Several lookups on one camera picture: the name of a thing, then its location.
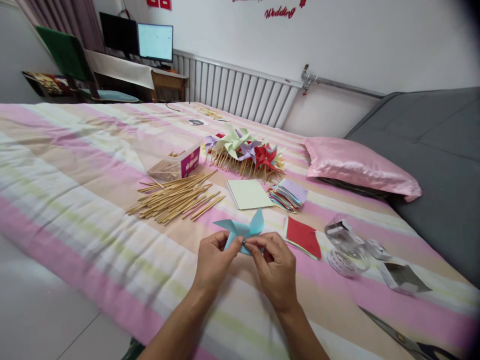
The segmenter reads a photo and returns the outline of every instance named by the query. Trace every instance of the hand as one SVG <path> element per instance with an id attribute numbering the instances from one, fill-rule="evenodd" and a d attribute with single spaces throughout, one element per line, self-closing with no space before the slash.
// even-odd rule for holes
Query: hand
<path id="1" fill-rule="evenodd" d="M 200 241 L 196 275 L 191 288 L 213 299 L 217 296 L 227 270 L 244 241 L 243 237 L 238 236 L 229 248 L 224 250 L 229 235 L 228 231 L 219 231 Z"/>
<path id="2" fill-rule="evenodd" d="M 277 232 L 245 240 L 255 261 L 260 283 L 276 312 L 288 312 L 299 305 L 295 270 L 297 259 Z"/>

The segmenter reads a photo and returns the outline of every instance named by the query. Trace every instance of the red pinwheel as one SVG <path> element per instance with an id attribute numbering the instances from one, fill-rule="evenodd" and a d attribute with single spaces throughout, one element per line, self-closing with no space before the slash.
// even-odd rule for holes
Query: red pinwheel
<path id="1" fill-rule="evenodd" d="M 257 168 L 259 168 L 260 165 L 264 165 L 271 170 L 276 170 L 275 167 L 272 165 L 272 161 L 274 161 L 277 157 L 277 149 L 270 153 L 265 145 L 259 146 L 255 148 L 255 155 Z"/>

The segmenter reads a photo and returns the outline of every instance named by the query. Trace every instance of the white wall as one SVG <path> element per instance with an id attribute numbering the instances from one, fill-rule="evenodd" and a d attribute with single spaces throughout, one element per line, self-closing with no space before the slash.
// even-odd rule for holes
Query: white wall
<path id="1" fill-rule="evenodd" d="M 0 103 L 44 102 L 22 71 L 59 74 L 22 11 L 0 1 Z"/>
<path id="2" fill-rule="evenodd" d="M 120 0 L 94 0 L 117 14 Z M 309 71 L 381 93 L 480 85 L 470 23 L 454 0 L 173 0 L 172 10 L 125 0 L 138 22 L 174 26 L 174 48 L 300 80 Z M 291 19 L 265 10 L 296 7 Z M 375 99 L 312 85 L 298 95 L 284 129 L 343 137 Z"/>

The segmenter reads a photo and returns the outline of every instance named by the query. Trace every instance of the radiator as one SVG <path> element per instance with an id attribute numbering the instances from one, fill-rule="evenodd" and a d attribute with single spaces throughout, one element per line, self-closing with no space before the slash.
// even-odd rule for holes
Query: radiator
<path id="1" fill-rule="evenodd" d="M 243 67 L 173 51 L 173 68 L 189 76 L 186 101 L 281 128 L 302 83 Z"/>

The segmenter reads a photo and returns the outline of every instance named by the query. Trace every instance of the purple pinwheel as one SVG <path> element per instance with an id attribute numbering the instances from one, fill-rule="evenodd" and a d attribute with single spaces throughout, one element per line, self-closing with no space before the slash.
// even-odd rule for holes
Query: purple pinwheel
<path id="1" fill-rule="evenodd" d="M 209 153 L 209 150 L 217 144 L 218 140 L 219 140 L 218 137 L 213 136 L 213 135 L 209 135 L 209 136 L 206 137 L 205 152 L 207 154 Z"/>
<path id="2" fill-rule="evenodd" d="M 206 137 L 206 143 L 205 143 L 205 161 L 203 162 L 204 164 L 207 162 L 207 158 L 209 157 L 209 151 L 210 149 L 214 149 L 215 145 L 217 145 L 217 141 L 219 140 L 218 137 L 213 136 L 213 135 L 208 135 Z"/>
<path id="3" fill-rule="evenodd" d="M 238 158 L 239 161 L 242 161 L 242 160 L 245 160 L 245 159 L 248 159 L 248 158 L 251 158 L 253 160 L 253 162 L 255 163 L 255 165 L 257 164 L 257 158 L 255 156 L 255 148 L 260 145 L 261 142 L 260 141 L 253 141 L 249 144 L 241 144 L 240 145 L 240 149 L 241 149 L 241 153 L 243 154 L 242 156 L 240 156 Z"/>

